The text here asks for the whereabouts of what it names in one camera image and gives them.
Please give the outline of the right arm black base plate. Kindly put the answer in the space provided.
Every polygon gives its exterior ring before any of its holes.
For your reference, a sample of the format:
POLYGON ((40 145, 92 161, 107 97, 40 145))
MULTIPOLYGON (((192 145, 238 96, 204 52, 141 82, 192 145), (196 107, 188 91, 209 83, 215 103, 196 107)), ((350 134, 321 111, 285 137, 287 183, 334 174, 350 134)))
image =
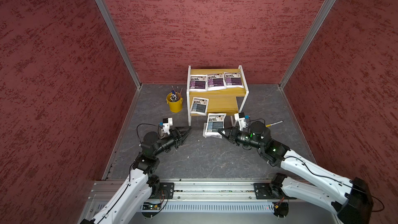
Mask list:
POLYGON ((257 200, 295 200, 295 198, 288 197, 280 187, 271 183, 254 183, 254 193, 257 200))

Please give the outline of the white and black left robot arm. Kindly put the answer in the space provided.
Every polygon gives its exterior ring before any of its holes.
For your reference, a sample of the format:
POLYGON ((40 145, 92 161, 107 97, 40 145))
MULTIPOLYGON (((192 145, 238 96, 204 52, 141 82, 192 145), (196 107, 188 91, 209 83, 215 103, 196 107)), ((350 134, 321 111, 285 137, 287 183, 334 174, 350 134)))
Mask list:
POLYGON ((188 139, 191 127, 175 127, 161 138, 148 132, 141 142, 142 151, 130 165, 129 175, 111 200, 90 220, 82 224, 127 224, 151 197, 161 195, 160 180, 154 173, 160 164, 158 155, 178 149, 188 139))

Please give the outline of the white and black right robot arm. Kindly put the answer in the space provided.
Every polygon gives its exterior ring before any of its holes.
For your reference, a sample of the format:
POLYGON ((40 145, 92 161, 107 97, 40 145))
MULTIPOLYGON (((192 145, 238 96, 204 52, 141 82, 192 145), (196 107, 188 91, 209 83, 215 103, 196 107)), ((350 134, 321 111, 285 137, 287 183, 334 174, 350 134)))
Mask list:
POLYGON ((305 183, 277 173, 267 193, 283 201, 300 199, 330 211, 344 224, 368 224, 374 202, 367 183, 330 172, 305 159, 289 146, 273 139, 271 131, 260 121, 244 132, 239 127, 219 129, 218 133, 237 146, 255 148, 270 166, 291 172, 305 183))

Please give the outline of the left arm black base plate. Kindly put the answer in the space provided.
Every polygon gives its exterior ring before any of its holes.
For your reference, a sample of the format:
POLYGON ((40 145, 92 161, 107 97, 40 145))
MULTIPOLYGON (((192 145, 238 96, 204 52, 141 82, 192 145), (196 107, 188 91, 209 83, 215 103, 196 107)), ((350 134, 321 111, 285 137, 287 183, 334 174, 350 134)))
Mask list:
POLYGON ((174 196, 174 183, 160 182, 152 187, 152 194, 149 199, 173 199, 174 196))

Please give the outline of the wooden shelf with white frame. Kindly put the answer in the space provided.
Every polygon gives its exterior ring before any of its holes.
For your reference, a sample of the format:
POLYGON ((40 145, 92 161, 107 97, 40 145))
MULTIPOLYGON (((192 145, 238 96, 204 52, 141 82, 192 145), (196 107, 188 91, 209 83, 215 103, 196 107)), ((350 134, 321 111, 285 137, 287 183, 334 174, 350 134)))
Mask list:
POLYGON ((188 125, 192 125, 192 117, 197 117, 198 114, 191 114, 190 107, 194 97, 202 97, 209 99, 208 113, 226 113, 233 119, 234 114, 241 113, 249 95, 249 89, 246 82, 243 67, 241 65, 238 68, 209 68, 209 69, 192 69, 188 66, 187 76, 187 111, 188 111, 188 125), (207 74, 221 74, 224 72, 228 73, 240 73, 241 81, 244 85, 243 88, 228 88, 217 91, 206 91, 206 92, 191 92, 190 76, 191 75, 207 75, 207 74))

